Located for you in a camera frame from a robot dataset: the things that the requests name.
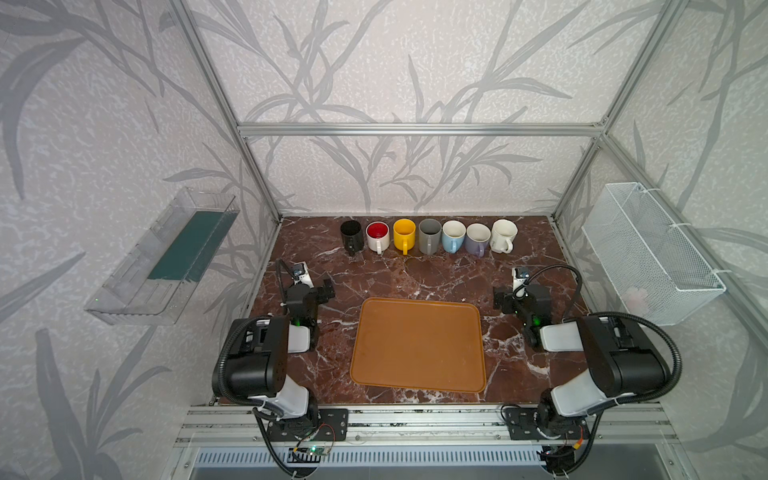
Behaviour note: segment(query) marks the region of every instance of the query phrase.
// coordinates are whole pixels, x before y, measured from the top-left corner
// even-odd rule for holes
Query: mug
[[[341,238],[344,242],[344,250],[351,257],[362,250],[362,227],[357,220],[347,220],[341,224]]]
[[[496,220],[491,228],[491,250],[496,253],[512,251],[512,241],[518,234],[518,226],[509,220]]]
[[[392,231],[395,237],[395,247],[402,250],[403,255],[408,255],[408,250],[411,250],[416,244],[416,224],[412,220],[401,218],[395,222]]]
[[[442,225],[442,247],[448,253],[456,253],[464,243],[467,227],[458,220],[448,220]]]
[[[491,229],[482,223],[473,223],[467,227],[467,240],[464,248],[472,255],[482,257],[491,242]]]
[[[419,222],[419,251],[425,255],[434,255],[440,246],[442,225],[434,218]]]
[[[384,222],[373,222],[367,226],[366,237],[368,238],[368,248],[379,255],[389,248],[389,227]]]

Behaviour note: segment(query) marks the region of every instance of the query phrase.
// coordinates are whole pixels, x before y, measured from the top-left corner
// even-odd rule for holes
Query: white mug
[[[384,222],[373,222],[366,227],[368,248],[382,254],[389,247],[389,227]]]
[[[518,226],[509,220],[496,220],[491,229],[491,250],[496,253],[512,251],[512,241],[518,235]]]

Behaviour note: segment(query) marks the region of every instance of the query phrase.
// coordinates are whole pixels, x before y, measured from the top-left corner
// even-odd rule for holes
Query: wall
[[[189,1],[240,122],[445,123],[599,121],[662,3]],[[300,214],[549,213],[586,145],[251,142],[274,197]]]
[[[0,2],[0,477],[156,478],[273,224],[164,2]],[[182,187],[242,211],[174,326],[89,296]]]
[[[690,2],[611,132],[763,306],[766,7]],[[596,164],[593,174],[600,169]],[[564,215],[561,222],[576,227],[583,220]],[[594,270],[599,277],[599,265]],[[698,475],[764,478],[766,351],[722,299],[667,331],[683,353],[684,373],[662,403]]]

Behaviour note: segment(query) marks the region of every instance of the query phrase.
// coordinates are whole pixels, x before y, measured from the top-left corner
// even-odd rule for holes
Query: yellow mug
[[[416,224],[407,218],[401,218],[395,222],[392,232],[395,248],[402,250],[403,255],[408,255],[408,250],[416,244]]]

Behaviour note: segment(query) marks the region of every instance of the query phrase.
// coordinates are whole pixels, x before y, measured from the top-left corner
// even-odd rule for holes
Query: purple mug
[[[483,257],[491,242],[491,229],[482,223],[473,223],[467,227],[467,238],[464,240],[464,248],[472,255]]]

